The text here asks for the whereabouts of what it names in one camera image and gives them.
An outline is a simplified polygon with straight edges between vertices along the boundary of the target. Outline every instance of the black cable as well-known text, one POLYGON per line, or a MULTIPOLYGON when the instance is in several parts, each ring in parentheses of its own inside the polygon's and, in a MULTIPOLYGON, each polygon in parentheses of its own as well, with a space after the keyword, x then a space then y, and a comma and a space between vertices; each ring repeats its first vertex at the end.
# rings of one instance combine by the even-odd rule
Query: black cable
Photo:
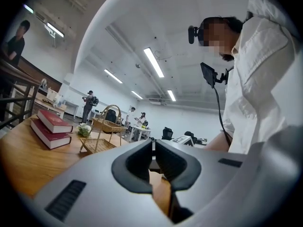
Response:
POLYGON ((218 95, 218 92, 217 92, 216 88, 214 88, 214 91, 216 92, 216 96, 217 96, 217 102, 218 102, 218 108, 219 108, 219 119, 220 119, 220 124, 221 124, 221 126, 222 126, 222 129, 223 129, 223 132, 224 132, 226 141, 227 141, 227 143, 228 143, 228 146, 231 146, 231 141, 229 140, 228 134, 226 133, 226 131, 225 131, 225 129, 224 129, 224 126, 223 126, 222 117, 221 117, 221 111, 220 111, 219 95, 218 95))

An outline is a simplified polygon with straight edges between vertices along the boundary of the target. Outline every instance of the hair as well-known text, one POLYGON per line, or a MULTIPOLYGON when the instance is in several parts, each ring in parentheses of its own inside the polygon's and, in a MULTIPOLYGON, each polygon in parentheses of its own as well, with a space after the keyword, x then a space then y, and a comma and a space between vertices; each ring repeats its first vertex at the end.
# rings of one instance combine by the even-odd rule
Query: hair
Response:
POLYGON ((29 30, 30 23, 28 20, 24 20, 21 22, 20 26, 23 26, 25 28, 25 33, 29 30))
MULTIPOLYGON (((204 25, 208 25, 208 24, 214 23, 215 20, 224 23, 225 19, 228 21, 227 22, 228 27, 233 32, 241 33, 244 23, 242 23, 236 17, 208 17, 208 18, 204 19, 203 22, 201 23, 200 29, 203 29, 204 25)), ((234 57, 232 55, 220 53, 220 56, 225 61, 233 61, 234 60, 234 57)))

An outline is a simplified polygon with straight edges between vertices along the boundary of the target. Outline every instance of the black shirt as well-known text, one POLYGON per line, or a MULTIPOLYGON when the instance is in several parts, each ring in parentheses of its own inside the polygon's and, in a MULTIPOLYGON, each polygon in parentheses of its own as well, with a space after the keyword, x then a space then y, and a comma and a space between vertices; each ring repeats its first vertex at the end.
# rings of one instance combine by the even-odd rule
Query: black shirt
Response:
POLYGON ((10 61, 10 63, 14 66, 18 66, 19 60, 21 53, 23 51, 25 45, 24 38, 22 37, 21 39, 16 41, 16 37, 12 37, 12 39, 8 42, 8 56, 12 54, 13 52, 16 52, 16 56, 14 59, 10 61))

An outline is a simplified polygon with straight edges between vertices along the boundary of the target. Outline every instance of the stack of books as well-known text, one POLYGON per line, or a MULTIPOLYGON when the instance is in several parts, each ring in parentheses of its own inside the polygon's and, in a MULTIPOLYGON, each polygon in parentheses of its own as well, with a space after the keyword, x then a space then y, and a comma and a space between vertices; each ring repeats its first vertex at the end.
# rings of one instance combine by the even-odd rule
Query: stack of books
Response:
POLYGON ((69 144, 73 127, 56 114, 47 110, 39 110, 39 119, 32 119, 31 127, 42 142, 49 148, 57 148, 69 144))

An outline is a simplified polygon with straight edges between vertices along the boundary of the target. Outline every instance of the white ceiling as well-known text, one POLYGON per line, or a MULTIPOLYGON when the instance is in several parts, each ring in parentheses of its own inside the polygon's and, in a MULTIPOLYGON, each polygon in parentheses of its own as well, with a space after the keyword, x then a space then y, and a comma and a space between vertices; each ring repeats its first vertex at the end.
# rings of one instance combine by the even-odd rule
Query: white ceiling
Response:
MULTIPOLYGON (((218 72, 218 77, 232 62, 207 52, 197 42, 188 43, 187 29, 199 26, 205 17, 246 17, 248 0, 141 0, 112 21, 98 37, 86 61, 101 70, 108 69, 123 84, 121 90, 136 91, 144 98, 163 98, 172 104, 167 93, 173 90, 174 104, 216 109, 215 92, 205 82, 200 63, 218 72), (159 57, 165 78, 159 78, 143 50, 150 47, 159 57)), ((224 107, 225 85, 216 84, 224 107)))

